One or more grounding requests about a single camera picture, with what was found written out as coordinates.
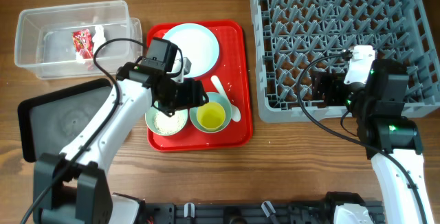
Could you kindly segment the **white tissue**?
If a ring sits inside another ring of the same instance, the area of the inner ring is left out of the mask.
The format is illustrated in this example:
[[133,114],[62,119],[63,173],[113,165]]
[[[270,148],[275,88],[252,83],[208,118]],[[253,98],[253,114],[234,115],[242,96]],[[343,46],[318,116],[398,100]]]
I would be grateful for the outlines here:
[[[104,28],[102,25],[96,25],[94,27],[94,30],[95,30],[94,34],[91,34],[93,41],[93,57],[97,52],[98,48],[107,41],[105,38]],[[81,64],[86,63],[86,59],[83,59],[81,56],[77,56],[77,55],[76,55],[76,61]]]

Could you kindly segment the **light blue bowl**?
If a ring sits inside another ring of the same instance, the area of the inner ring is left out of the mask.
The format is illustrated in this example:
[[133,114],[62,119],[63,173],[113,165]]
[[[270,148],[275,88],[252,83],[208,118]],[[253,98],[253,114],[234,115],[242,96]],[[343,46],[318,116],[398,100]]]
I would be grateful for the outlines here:
[[208,92],[209,102],[189,110],[190,121],[200,131],[217,133],[229,125],[232,119],[232,106],[228,99],[219,93]]

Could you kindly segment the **white plastic spoon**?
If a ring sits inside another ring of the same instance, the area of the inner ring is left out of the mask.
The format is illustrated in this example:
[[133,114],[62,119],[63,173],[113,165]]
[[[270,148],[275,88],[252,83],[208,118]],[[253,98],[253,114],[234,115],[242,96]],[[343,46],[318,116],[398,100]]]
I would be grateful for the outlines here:
[[219,94],[221,96],[223,96],[231,105],[231,112],[232,112],[231,118],[232,118],[232,120],[234,122],[239,122],[241,120],[241,112],[237,106],[235,106],[231,103],[229,97],[226,94],[226,91],[223,88],[223,85],[221,84],[220,79],[216,75],[213,75],[213,76],[211,76],[210,80],[211,80],[212,84],[214,85],[215,89],[219,92]]

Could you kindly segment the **green bowl with rice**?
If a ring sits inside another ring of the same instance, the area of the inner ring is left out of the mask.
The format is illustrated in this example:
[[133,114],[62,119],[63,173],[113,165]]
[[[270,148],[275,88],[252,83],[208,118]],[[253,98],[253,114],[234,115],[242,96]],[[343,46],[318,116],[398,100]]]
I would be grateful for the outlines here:
[[188,110],[176,111],[171,117],[156,109],[158,101],[145,113],[148,128],[157,135],[171,136],[180,132],[188,121]]

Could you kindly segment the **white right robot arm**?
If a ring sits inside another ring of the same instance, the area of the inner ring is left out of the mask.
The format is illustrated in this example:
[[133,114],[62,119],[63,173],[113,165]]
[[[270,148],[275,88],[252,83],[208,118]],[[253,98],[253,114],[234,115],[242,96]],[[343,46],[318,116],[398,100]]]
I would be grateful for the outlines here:
[[382,191],[389,223],[433,223],[417,125],[403,115],[409,76],[394,60],[351,59],[346,101]]

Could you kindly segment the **yellow cup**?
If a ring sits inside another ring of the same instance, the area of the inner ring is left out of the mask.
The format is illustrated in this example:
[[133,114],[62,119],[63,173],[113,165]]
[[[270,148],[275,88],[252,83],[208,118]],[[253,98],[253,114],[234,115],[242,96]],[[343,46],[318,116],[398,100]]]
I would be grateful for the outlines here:
[[209,102],[197,109],[196,118],[204,129],[215,131],[225,122],[226,111],[219,103]]

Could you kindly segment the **red snack wrapper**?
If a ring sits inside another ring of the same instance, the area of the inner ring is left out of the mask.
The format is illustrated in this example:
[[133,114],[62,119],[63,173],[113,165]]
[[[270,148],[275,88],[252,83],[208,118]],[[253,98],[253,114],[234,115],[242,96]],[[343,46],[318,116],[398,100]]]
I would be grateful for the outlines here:
[[88,28],[73,32],[72,39],[77,56],[81,56],[83,59],[93,58],[94,43]]

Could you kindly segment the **light blue plate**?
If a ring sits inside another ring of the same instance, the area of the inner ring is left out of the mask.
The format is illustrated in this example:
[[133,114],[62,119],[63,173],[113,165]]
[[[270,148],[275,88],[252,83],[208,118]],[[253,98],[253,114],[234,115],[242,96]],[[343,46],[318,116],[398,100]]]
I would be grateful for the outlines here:
[[219,42],[206,27],[196,23],[184,23],[171,28],[163,39],[182,50],[183,56],[191,62],[186,78],[196,78],[208,73],[219,58]]

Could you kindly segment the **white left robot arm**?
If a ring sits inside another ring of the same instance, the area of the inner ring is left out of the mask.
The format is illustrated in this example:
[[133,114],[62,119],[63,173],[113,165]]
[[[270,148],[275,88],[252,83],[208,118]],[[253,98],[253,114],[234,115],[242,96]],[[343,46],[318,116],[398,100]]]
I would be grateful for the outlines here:
[[171,69],[126,63],[112,78],[109,97],[59,154],[43,153],[34,167],[35,223],[143,223],[145,202],[112,194],[110,165],[137,121],[149,109],[167,115],[208,101],[201,81],[189,78],[187,58]]

